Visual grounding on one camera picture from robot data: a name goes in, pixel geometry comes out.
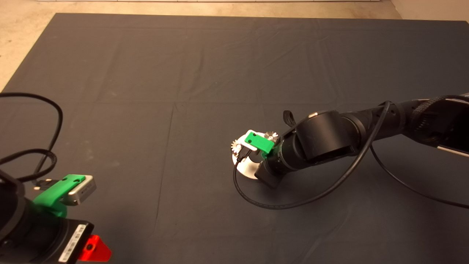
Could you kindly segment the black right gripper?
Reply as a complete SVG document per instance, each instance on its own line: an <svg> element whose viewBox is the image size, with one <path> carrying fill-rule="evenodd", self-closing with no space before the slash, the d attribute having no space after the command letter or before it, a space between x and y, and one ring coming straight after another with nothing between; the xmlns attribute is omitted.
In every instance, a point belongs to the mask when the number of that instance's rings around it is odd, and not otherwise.
<svg viewBox="0 0 469 264"><path fill-rule="evenodd" d="M294 171L293 150L291 143L280 143L260 162L254 176L269 188L277 188L283 177Z"/></svg>

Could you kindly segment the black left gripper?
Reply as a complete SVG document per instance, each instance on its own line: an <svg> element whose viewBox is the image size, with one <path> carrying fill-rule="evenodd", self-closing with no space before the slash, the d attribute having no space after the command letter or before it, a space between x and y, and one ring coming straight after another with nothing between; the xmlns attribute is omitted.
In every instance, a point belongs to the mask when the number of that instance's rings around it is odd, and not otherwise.
<svg viewBox="0 0 469 264"><path fill-rule="evenodd" d="M108 262L112 251L98 235L91 235L95 225L85 220L53 218L42 221L26 236L29 264L75 264Z"/></svg>

